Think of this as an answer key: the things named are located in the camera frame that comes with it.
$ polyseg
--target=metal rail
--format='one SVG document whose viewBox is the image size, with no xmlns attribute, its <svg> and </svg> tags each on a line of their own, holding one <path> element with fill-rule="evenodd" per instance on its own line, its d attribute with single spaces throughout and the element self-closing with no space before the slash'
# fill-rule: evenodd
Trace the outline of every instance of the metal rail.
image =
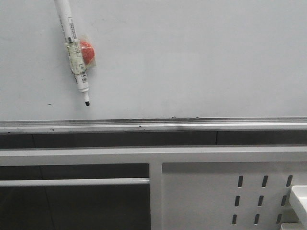
<svg viewBox="0 0 307 230">
<path fill-rule="evenodd" d="M 127 184 L 149 184 L 149 178 L 0 181 L 0 187 L 89 186 L 89 185 L 127 185 Z"/>
<path fill-rule="evenodd" d="M 123 131 L 304 130 L 307 118 L 198 118 L 0 122 L 0 134 Z"/>
</svg>

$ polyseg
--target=perforated panel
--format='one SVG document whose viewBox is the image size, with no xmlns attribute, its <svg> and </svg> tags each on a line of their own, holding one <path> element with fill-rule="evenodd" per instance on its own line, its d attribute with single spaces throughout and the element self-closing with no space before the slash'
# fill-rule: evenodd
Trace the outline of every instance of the perforated panel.
<svg viewBox="0 0 307 230">
<path fill-rule="evenodd" d="M 306 162 L 164 163 L 164 230 L 279 230 L 297 222 L 290 186 L 307 184 Z"/>
</svg>

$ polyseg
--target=red magnet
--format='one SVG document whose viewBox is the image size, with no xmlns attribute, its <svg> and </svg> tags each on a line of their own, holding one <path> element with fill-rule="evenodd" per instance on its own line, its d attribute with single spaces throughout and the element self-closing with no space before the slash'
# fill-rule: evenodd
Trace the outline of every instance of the red magnet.
<svg viewBox="0 0 307 230">
<path fill-rule="evenodd" d="M 80 41 L 80 45 L 84 63 L 89 65 L 95 57 L 94 49 L 90 43 L 85 41 Z"/>
</svg>

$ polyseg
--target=white panel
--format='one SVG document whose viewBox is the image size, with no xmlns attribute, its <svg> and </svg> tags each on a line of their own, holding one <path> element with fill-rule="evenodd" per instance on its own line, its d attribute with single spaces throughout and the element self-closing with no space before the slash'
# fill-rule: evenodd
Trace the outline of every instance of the white panel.
<svg viewBox="0 0 307 230">
<path fill-rule="evenodd" d="M 298 221 L 288 203 L 289 175 L 291 185 L 306 184 L 306 162 L 164 163 L 163 230 L 279 230 L 283 222 Z M 268 180 L 262 187 L 264 176 Z"/>
<path fill-rule="evenodd" d="M 0 120 L 307 116 L 307 2 L 71 0 L 86 108 L 52 0 L 1 0 Z"/>
</svg>

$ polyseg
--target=marker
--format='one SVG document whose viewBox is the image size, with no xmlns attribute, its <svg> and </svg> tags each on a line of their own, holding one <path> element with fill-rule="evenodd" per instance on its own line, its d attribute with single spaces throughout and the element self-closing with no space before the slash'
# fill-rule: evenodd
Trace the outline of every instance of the marker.
<svg viewBox="0 0 307 230">
<path fill-rule="evenodd" d="M 73 25 L 69 0 L 54 0 L 59 15 L 59 21 L 65 37 L 65 43 L 71 63 L 71 71 L 75 76 L 78 90 L 83 94 L 86 106 L 90 106 L 89 86 L 85 73 L 85 63 L 82 57 L 80 41 L 77 39 Z"/>
</svg>

